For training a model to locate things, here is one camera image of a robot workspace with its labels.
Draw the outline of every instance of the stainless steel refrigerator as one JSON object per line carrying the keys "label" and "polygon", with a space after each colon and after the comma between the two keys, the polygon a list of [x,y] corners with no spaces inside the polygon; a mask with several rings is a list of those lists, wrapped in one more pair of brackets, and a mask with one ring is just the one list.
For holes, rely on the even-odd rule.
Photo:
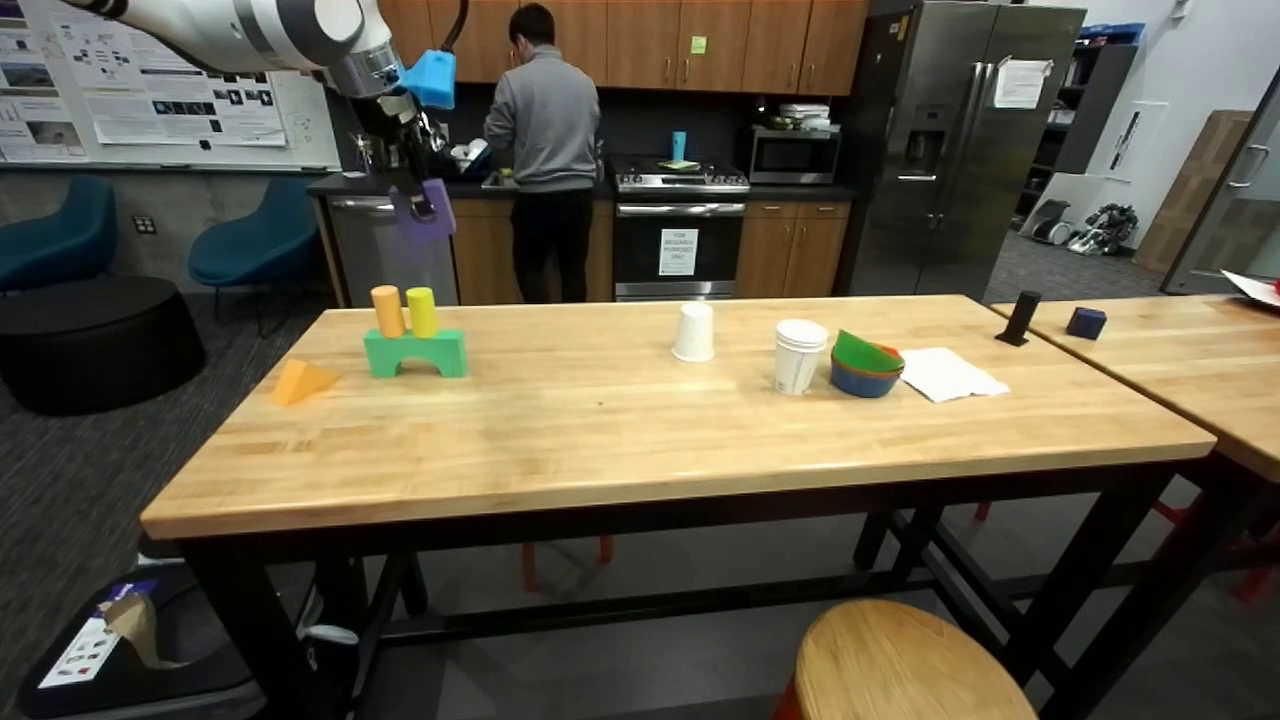
{"label": "stainless steel refrigerator", "polygon": [[1280,72],[1265,92],[1234,168],[1221,175],[1166,292],[1230,292],[1230,273],[1280,277]]}
{"label": "stainless steel refrigerator", "polygon": [[1079,9],[991,0],[871,10],[850,101],[868,195],[844,292],[988,292],[1079,25]]}

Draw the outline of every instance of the white cup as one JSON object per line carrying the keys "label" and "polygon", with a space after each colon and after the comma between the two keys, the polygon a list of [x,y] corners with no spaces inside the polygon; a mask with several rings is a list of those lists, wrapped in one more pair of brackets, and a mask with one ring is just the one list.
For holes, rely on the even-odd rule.
{"label": "white cup", "polygon": [[718,309],[713,303],[704,303],[704,301],[680,303],[674,355],[680,363],[718,360]]}
{"label": "white cup", "polygon": [[786,395],[806,395],[830,351],[830,326],[812,320],[780,320],[772,347],[772,378]]}

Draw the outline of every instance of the teal chair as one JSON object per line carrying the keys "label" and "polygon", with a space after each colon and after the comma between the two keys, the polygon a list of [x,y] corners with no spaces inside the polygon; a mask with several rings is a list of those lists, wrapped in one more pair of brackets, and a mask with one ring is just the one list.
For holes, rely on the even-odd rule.
{"label": "teal chair", "polygon": [[117,251],[117,187],[73,179],[51,217],[0,226],[0,289],[94,281]]}
{"label": "teal chair", "polygon": [[221,313],[223,289],[265,292],[278,289],[296,294],[312,285],[322,255],[322,224],[312,208],[312,191],[296,179],[271,179],[265,201],[230,224],[212,224],[195,235],[187,273],[195,285],[208,285],[212,313]]}

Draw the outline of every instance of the man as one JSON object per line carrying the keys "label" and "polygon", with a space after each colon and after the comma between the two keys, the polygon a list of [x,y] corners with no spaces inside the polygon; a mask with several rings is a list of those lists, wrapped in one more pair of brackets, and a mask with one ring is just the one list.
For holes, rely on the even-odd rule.
{"label": "man", "polygon": [[521,187],[511,208],[521,294],[528,303],[553,301],[547,259],[556,255],[562,301],[589,301],[595,84],[562,56],[556,18],[545,3],[517,9],[510,41],[521,69],[498,84],[485,139],[511,156]]}

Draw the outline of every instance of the black metal table frame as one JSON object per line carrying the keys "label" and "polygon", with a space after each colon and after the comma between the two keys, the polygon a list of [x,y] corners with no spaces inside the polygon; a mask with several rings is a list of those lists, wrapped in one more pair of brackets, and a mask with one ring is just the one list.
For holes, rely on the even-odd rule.
{"label": "black metal table frame", "polygon": [[1133,668],[1133,659],[1159,636],[1186,606],[1206,577],[1221,568],[1280,562],[1278,546],[1230,555],[1225,546],[1245,524],[1280,499],[1280,487],[1230,457],[1207,457],[1190,473],[1201,487],[1186,524],[1173,528],[1159,555],[1136,577],[1123,602],[1094,636],[1059,692],[1042,709],[1044,720],[1089,715]]}
{"label": "black metal table frame", "polygon": [[[1056,638],[1078,619],[1094,586],[1111,571],[1111,559],[1142,528],[1148,507],[1159,499],[1167,480],[1186,473],[1181,464],[1122,464],[1122,468],[1072,468],[1072,473],[1016,473],[1016,475],[964,475],[964,480],[883,480],[875,487],[812,487],[812,492],[770,492],[770,496],[718,496],[718,499],[659,499],[659,502],[609,502],[609,507],[556,507],[556,513],[511,513],[511,516],[468,516],[468,521],[418,521],[418,524],[370,524],[370,528],[310,528],[310,530],[265,530],[265,536],[212,536],[212,539],[176,539],[187,555],[208,602],[223,619],[233,642],[262,678],[271,715],[327,720],[345,715],[354,686],[323,678],[300,638],[278,591],[269,584],[269,562],[279,559],[322,559],[323,599],[364,625],[364,656],[375,656],[371,642],[390,638],[464,638],[464,636],[499,636],[499,630],[535,630],[535,627],[582,627],[609,619],[646,619],[646,614],[680,614],[680,612],[722,612],[722,606],[766,606],[766,602],[800,602],[800,599],[835,599],[835,596],[871,596],[899,586],[936,586],[950,612],[1009,662],[1016,678],[1033,672],[1059,676]],[[944,502],[971,499],[1016,499],[1016,496],[1072,496],[1099,492],[1078,528],[1065,555],[1044,577],[1029,612],[1013,602],[988,606],[1009,638],[969,606],[964,591],[950,571],[936,571],[927,545],[942,536]],[[879,555],[879,539],[898,507],[914,513],[914,530],[898,552],[891,571],[850,571],[823,580],[789,580],[789,584],[752,584],[752,586],[707,586],[707,591],[665,591],[632,599],[595,599],[595,602],[556,602],[556,606],[511,606],[511,612],[475,612],[475,614],[428,614],[409,627],[379,627],[390,614],[390,584],[370,599],[356,571],[362,555],[393,555],[406,562],[412,552],[428,546],[475,546],[475,545],[525,545],[525,539],[562,539],[562,536],[601,536],[601,530],[652,530],[652,528],[713,528],[713,524],[752,524],[752,521],[796,521],[796,516],[841,516],[871,513],[853,568],[868,568]],[[409,580],[409,606],[428,606],[428,586],[418,571]]]}

